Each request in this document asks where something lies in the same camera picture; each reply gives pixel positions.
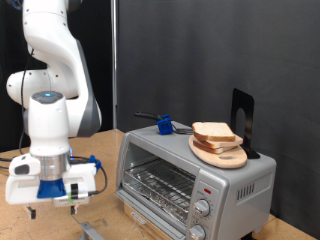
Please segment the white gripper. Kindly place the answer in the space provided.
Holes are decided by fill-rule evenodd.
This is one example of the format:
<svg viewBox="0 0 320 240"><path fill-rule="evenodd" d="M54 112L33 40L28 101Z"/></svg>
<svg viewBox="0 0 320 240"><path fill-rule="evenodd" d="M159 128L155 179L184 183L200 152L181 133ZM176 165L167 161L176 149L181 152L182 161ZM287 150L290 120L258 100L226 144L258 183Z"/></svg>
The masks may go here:
<svg viewBox="0 0 320 240"><path fill-rule="evenodd" d="M29 203L51 201L53 204L88 204L96 190L94 163L76 164L62 175L66 194L60 197L38 197L38 175L10 175L6 183L6 201L9 204L27 204L30 219L36 219L36 210ZM78 213L78 205L70 207L70 214Z"/></svg>

